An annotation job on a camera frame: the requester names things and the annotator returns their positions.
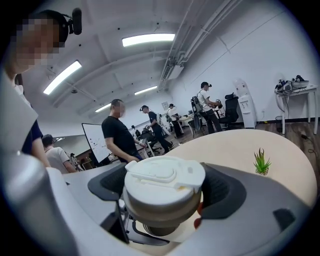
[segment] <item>headset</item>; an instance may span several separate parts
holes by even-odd
[[[69,18],[68,20],[68,26],[69,26],[69,34],[75,34],[75,35],[80,35],[82,32],[82,11],[80,8],[75,8],[72,11],[72,17],[61,13],[63,16],[66,16]]]

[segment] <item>beige tabletop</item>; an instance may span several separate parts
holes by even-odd
[[[275,133],[255,129],[213,133],[184,143],[166,156],[255,173],[254,152],[259,148],[264,149],[266,159],[270,158],[271,162],[266,177],[281,183],[313,207],[317,198],[317,181],[308,158],[295,144]]]

